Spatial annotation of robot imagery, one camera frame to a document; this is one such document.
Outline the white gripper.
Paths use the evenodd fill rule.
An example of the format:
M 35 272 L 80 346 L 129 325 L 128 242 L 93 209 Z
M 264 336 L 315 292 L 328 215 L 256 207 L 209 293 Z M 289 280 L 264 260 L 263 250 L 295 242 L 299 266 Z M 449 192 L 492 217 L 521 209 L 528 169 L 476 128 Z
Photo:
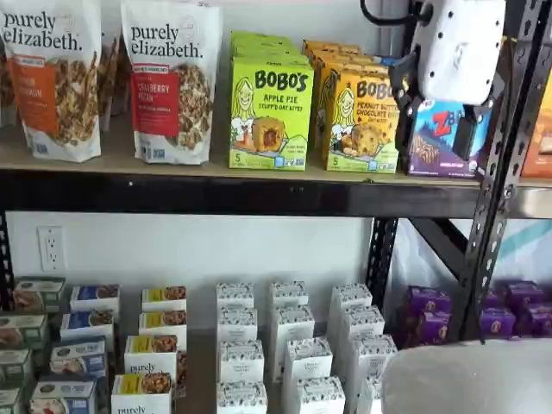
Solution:
M 453 152 L 468 160 L 489 95 L 505 24 L 505 1 L 425 1 L 412 51 L 389 66 L 399 117 L 396 149 L 407 149 L 423 99 L 463 104 Z

